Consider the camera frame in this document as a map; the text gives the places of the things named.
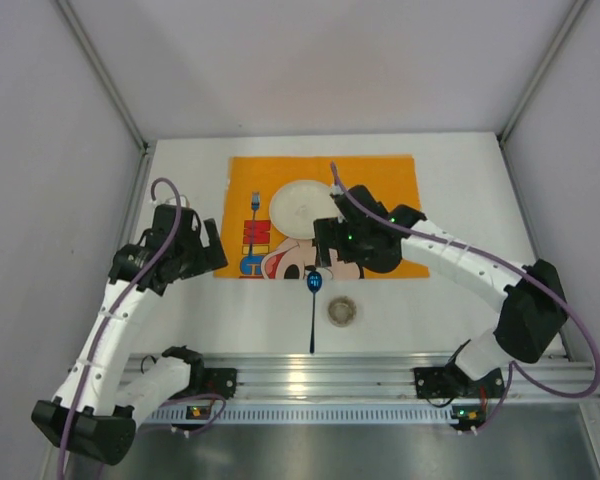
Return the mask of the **white round plate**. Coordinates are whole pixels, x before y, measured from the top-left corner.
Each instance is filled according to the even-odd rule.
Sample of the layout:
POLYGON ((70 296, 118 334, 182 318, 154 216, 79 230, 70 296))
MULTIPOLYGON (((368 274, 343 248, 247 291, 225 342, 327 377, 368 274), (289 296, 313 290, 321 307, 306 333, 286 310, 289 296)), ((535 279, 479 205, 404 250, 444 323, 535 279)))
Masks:
POLYGON ((337 217, 339 210, 328 185, 315 180, 296 180, 282 186, 269 204, 269 218, 285 237, 314 238, 314 221, 337 217))

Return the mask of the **orange Mickey Mouse placemat cloth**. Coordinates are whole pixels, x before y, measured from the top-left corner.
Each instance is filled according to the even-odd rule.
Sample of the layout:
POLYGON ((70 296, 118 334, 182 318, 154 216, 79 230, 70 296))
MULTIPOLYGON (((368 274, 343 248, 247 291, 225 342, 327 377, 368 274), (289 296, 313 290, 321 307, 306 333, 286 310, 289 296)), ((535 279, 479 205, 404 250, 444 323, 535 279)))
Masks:
POLYGON ((420 207, 415 161, 412 156, 251 156, 229 163, 228 186, 222 218, 221 242, 228 266, 216 271, 228 279, 302 279, 316 267, 311 240, 283 236, 269 218, 274 194, 287 183, 315 180, 333 184, 332 169, 347 187, 366 186, 386 209, 399 204, 420 207), (260 193, 253 253, 248 255, 251 195, 260 193))

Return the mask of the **blue metal spoon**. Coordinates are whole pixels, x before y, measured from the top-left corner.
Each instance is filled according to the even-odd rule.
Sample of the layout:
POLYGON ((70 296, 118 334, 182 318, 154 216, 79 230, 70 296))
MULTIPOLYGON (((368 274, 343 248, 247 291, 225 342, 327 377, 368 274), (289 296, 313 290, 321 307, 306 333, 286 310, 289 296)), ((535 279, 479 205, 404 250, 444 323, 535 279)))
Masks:
POLYGON ((316 324, 316 300, 317 294, 323 285, 323 277, 318 271, 310 271, 306 278, 307 288, 312 295, 311 304, 311 330, 309 338, 309 353, 315 353, 315 324, 316 324))

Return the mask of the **blue metal fork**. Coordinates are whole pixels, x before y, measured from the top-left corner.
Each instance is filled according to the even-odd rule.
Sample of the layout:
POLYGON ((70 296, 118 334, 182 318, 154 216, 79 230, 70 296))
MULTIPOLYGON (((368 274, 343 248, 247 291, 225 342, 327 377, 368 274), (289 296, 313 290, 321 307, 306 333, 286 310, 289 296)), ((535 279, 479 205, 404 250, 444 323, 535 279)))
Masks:
POLYGON ((257 212, 260 209, 260 193, 258 191, 254 191, 251 195, 251 225, 250 225, 250 235, 249 235, 249 249, 248 255, 251 256, 253 253, 253 246, 255 242, 255 228, 256 228, 256 216, 257 212))

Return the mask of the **small metal cup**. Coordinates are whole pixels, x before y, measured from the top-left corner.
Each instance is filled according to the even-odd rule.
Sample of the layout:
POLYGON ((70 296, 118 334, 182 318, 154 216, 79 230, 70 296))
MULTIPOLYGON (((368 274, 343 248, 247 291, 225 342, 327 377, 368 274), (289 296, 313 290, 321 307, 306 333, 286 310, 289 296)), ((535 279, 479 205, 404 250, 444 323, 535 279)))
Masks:
POLYGON ((337 296, 332 298, 327 306, 329 321, 337 327, 351 325, 357 317, 356 302, 348 296, 337 296))

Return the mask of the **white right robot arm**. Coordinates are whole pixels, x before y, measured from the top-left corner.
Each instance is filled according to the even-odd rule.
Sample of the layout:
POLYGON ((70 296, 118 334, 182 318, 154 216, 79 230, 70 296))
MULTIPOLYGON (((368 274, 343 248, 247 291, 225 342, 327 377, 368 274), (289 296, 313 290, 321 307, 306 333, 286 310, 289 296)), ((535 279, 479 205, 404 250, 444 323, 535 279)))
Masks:
POLYGON ((512 361, 536 363, 566 323, 556 268, 505 263, 444 232, 406 205, 387 210, 363 185, 329 193, 338 212, 314 222, 316 263, 354 263, 379 274, 401 262, 424 265, 476 294, 498 315, 494 327, 463 343, 443 368, 450 387, 466 393, 512 361))

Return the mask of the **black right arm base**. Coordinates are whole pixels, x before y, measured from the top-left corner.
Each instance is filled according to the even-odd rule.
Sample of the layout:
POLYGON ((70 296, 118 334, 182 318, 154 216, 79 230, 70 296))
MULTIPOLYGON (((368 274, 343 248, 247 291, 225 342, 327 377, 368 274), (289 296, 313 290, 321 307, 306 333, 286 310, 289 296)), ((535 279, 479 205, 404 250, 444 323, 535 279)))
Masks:
POLYGON ((456 399, 496 399, 504 393, 505 382, 499 368, 488 372, 479 380, 471 380, 455 361, 459 353, 468 345, 462 344, 444 366, 416 367, 413 369, 416 396, 433 404, 442 400, 438 408, 449 405, 456 399))

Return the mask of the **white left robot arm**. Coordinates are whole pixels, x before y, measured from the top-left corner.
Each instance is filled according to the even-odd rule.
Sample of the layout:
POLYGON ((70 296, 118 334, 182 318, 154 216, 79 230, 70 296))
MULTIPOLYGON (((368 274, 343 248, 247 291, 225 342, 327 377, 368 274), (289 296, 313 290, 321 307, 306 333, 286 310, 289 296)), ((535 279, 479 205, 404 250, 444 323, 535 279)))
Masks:
POLYGON ((94 326, 66 380, 31 420, 64 452, 107 465, 127 454, 138 428, 163 405, 180 399, 231 398, 234 368, 208 368, 185 346, 166 348, 151 368, 120 385, 134 341, 167 287, 227 266, 213 219, 191 208, 159 205, 137 243, 116 252, 94 326))

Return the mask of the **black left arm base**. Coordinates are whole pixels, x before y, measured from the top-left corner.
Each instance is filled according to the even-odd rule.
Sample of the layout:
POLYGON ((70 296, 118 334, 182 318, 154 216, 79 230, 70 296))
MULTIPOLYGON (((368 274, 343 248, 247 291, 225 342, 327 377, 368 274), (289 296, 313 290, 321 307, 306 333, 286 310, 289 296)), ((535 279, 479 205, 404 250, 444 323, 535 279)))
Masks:
POLYGON ((141 393, 157 393, 161 399, 216 394, 223 399, 234 396, 237 369, 210 367, 201 353, 186 346, 172 346, 162 352, 156 363, 139 378, 141 393))

